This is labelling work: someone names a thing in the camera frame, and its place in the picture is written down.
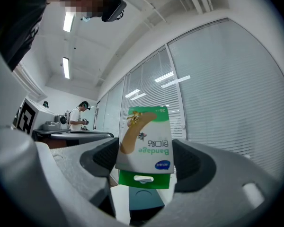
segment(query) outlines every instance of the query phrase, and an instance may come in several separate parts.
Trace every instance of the ceiling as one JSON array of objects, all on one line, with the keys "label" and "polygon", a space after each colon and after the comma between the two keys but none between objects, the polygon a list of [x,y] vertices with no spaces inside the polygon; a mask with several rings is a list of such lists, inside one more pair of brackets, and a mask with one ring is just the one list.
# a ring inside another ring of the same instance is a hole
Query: ceiling
[{"label": "ceiling", "polygon": [[105,23],[101,18],[93,18],[84,22],[80,20],[81,14],[77,14],[70,33],[63,30],[65,7],[59,3],[47,6],[37,39],[43,43],[42,56],[53,75],[64,77],[61,64],[62,58],[67,57],[70,80],[84,81],[90,89],[97,89],[126,51],[147,31],[160,22],[168,23],[171,14],[195,9],[191,0],[125,2],[122,19]]}]

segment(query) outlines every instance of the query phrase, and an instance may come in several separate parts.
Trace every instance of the bandage box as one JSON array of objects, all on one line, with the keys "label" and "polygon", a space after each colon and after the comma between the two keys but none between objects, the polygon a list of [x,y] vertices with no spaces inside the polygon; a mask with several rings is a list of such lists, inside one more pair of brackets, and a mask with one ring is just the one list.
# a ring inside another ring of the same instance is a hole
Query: bandage box
[{"label": "bandage box", "polygon": [[[115,167],[121,170],[120,184],[152,189],[168,188],[174,163],[167,107],[129,109]],[[134,180],[137,175],[150,176],[154,180],[141,186]]]}]

